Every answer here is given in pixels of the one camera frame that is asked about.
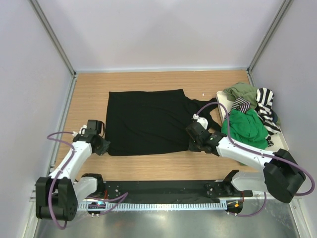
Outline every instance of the black and white striped fabric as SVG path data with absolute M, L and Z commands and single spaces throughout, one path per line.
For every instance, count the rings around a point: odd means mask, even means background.
M 257 90 L 256 101 L 258 102 L 258 106 L 256 111 L 269 135 L 281 133 L 280 128 L 273 122 L 273 98 L 274 94 L 272 90 L 267 88 Z
M 240 112 L 242 112 L 242 113 L 246 113 L 247 110 L 249 109 L 249 107 L 250 107 L 250 102 L 249 102 L 249 101 L 244 100 L 244 99 L 241 98 L 241 97 L 238 97 L 238 98 L 236 99 L 236 101 L 233 102 L 232 107 L 231 107 L 231 110 L 232 110 L 232 109 L 235 109 L 235 110 L 240 111 Z

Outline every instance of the olive green cloth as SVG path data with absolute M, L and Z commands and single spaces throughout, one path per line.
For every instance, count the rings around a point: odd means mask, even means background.
M 255 109 L 258 105 L 256 101 L 257 88 L 249 84 L 236 83 L 224 89 L 224 92 L 227 94 L 229 101 L 234 102 L 238 97 L 241 97 L 250 102 L 250 108 Z
M 265 149 L 267 147 L 267 130 L 252 109 L 245 114 L 232 110 L 230 117 L 230 135 L 233 139 L 245 144 Z M 227 134 L 227 120 L 222 124 L 221 132 Z

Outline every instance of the gray wall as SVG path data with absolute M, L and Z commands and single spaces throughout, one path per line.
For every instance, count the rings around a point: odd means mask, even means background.
M 71 76 L 27 0 L 0 7 L 0 237 L 21 237 Z
M 39 0 L 76 70 L 247 67 L 283 0 Z
M 295 0 L 253 71 L 255 85 L 274 91 L 273 107 L 297 162 L 317 179 L 317 1 Z M 317 192 L 304 197 L 310 225 Z

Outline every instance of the wooden table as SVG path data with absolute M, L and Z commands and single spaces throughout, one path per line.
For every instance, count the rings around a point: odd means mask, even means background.
M 88 119 L 105 121 L 108 92 L 183 89 L 192 99 L 207 101 L 237 82 L 248 82 L 245 71 L 134 72 L 80 74 L 69 109 L 65 131 L 78 131 Z M 212 118 L 221 124 L 219 111 Z M 63 139 L 72 140 L 71 135 Z M 69 148 L 61 145 L 56 165 Z M 229 158 L 182 151 L 145 156 L 98 156 L 93 154 L 78 174 L 102 174 L 104 180 L 223 179 L 231 170 L 254 171 Z

